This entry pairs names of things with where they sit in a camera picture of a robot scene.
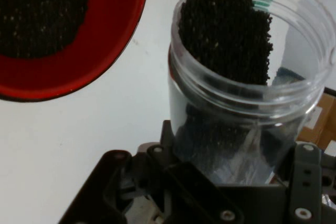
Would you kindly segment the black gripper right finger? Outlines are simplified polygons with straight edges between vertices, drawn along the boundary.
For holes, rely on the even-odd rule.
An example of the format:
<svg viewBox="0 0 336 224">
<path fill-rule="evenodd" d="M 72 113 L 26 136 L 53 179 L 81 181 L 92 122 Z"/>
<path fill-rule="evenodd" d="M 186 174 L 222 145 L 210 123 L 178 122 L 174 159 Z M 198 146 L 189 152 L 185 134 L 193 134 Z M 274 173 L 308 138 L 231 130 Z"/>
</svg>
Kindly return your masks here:
<svg viewBox="0 0 336 224">
<path fill-rule="evenodd" d="M 335 209 L 322 202 L 327 195 L 335 203 L 334 156 L 297 142 L 276 174 L 288 182 L 285 223 L 335 223 Z"/>
</svg>

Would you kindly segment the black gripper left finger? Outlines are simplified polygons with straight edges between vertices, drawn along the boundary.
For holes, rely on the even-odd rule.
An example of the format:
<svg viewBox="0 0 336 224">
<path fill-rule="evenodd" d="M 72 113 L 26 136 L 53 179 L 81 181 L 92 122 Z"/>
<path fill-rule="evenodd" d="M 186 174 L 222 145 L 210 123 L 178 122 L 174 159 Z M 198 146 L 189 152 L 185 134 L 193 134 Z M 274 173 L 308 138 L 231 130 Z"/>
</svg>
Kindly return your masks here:
<svg viewBox="0 0 336 224">
<path fill-rule="evenodd" d="M 170 122 L 159 143 L 131 155 L 107 151 L 61 217 L 61 223 L 127 223 L 136 198 L 149 197 L 164 223 L 243 223 L 244 214 L 191 163 L 172 152 Z"/>
</svg>

